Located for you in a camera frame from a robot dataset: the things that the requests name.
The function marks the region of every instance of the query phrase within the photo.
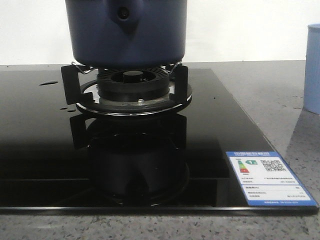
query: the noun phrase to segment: light blue cup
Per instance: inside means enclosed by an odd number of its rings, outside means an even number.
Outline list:
[[[303,99],[304,109],[320,114],[320,23],[308,25]]]

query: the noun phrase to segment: pot handle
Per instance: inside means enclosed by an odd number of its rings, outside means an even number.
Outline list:
[[[104,0],[109,18],[121,25],[131,26],[138,23],[144,9],[143,0]]]

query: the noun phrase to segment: gray speckled countertop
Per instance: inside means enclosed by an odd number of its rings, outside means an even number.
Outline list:
[[[320,116],[302,110],[305,61],[206,62],[320,202]],[[0,71],[58,69],[0,66]],[[1,240],[320,240],[313,216],[1,215]]]

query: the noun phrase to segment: white wall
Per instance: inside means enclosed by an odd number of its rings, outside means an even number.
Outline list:
[[[320,0],[188,0],[184,62],[302,60]],[[64,0],[0,0],[0,65],[73,60]]]

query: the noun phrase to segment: qr code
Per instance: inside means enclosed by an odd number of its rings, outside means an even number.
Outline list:
[[[261,160],[261,163],[268,172],[287,171],[285,166],[279,160]]]

